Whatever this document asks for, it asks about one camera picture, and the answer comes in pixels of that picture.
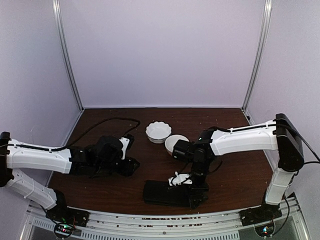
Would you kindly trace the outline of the black zip tool case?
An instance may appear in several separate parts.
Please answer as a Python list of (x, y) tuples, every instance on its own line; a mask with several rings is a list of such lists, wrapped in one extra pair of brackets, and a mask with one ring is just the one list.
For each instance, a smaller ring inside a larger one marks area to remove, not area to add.
[(167, 182), (147, 180), (143, 201), (150, 205), (190, 208), (190, 194), (187, 186), (169, 186)]

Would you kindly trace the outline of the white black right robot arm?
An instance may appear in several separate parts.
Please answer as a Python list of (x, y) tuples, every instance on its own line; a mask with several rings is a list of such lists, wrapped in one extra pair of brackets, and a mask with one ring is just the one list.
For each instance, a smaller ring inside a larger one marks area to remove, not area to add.
[(190, 173), (175, 173), (168, 179), (169, 186), (185, 185), (192, 208), (204, 200), (206, 177), (211, 162), (217, 156), (230, 153), (270, 150), (277, 151), (279, 160), (261, 206), (239, 212), (243, 226), (272, 221), (282, 216), (280, 202), (295, 173), (304, 165), (302, 141), (288, 117), (278, 113), (274, 120), (237, 128), (210, 127), (193, 142), (178, 140), (172, 156), (192, 163)]

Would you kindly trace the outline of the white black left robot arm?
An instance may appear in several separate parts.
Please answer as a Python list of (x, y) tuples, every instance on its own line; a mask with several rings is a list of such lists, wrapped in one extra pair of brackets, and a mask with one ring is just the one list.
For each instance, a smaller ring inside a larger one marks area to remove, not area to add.
[(40, 184), (23, 173), (22, 169), (48, 170), (90, 178), (106, 171), (107, 174), (129, 177), (140, 167), (136, 159), (127, 156), (134, 140), (130, 134), (119, 139), (101, 136), (96, 144), (86, 147), (54, 148), (28, 145), (11, 138), (10, 133), (4, 131), (0, 134), (0, 185), (38, 203), (51, 220), (84, 227), (89, 212), (68, 207), (61, 191)]

